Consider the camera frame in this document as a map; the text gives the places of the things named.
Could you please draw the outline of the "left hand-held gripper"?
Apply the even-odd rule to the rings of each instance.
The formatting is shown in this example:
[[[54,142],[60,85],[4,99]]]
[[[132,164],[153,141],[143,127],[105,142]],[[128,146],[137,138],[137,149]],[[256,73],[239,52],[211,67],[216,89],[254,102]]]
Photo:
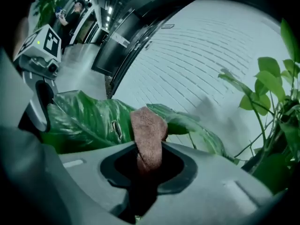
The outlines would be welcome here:
[[[26,114],[41,132],[50,130],[47,106],[58,93],[55,83],[61,63],[61,38],[49,24],[29,35],[23,42],[14,64],[22,70],[22,78],[33,91]]]

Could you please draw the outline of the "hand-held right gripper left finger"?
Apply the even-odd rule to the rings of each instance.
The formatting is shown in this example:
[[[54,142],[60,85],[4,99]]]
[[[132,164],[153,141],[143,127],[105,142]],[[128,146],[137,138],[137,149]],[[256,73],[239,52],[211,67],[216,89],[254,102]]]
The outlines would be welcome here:
[[[7,129],[7,215],[14,225],[130,225],[125,189],[111,186],[97,152],[59,155],[32,133]]]

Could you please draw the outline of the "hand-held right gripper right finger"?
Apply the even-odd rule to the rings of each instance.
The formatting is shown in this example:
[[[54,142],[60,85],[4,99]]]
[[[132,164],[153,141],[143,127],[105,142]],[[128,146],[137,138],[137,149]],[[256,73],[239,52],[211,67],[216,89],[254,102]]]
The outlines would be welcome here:
[[[181,192],[160,195],[142,225],[258,225],[283,198],[224,157],[165,142],[163,147],[196,165]]]

